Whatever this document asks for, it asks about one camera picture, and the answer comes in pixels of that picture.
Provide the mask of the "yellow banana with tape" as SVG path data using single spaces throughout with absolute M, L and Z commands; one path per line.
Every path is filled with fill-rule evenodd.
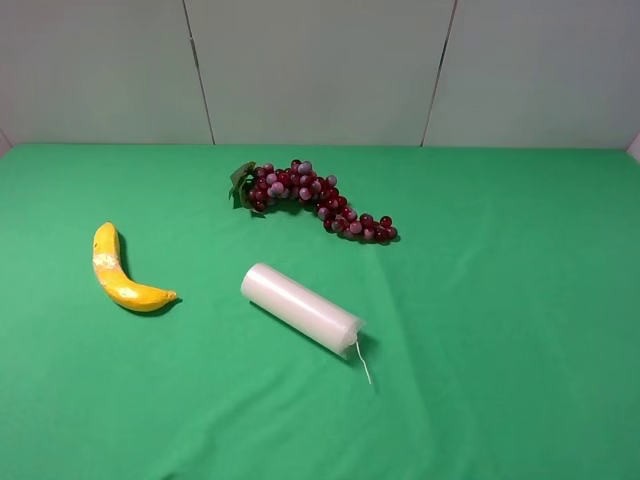
M 178 299 L 175 291 L 140 284 L 129 278 L 121 264 L 119 234 L 111 222 L 104 223 L 95 232 L 92 264 L 103 290 L 120 307 L 150 313 Z

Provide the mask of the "red grape bunch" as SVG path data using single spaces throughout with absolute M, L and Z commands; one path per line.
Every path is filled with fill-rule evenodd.
M 334 175 L 322 176 L 309 161 L 294 159 L 285 168 L 248 162 L 230 176 L 228 197 L 235 208 L 262 217 L 279 205 L 313 213 L 329 234 L 361 243 L 386 245 L 400 239 L 393 219 L 359 213 L 338 188 Z

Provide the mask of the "green tablecloth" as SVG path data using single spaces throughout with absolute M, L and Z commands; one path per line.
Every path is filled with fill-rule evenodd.
M 235 208 L 309 161 L 386 245 Z M 111 222 L 150 313 L 92 264 Z M 362 320 L 345 357 L 240 291 Z M 639 166 L 613 150 L 22 145 L 1 161 L 5 479 L 635 479 Z

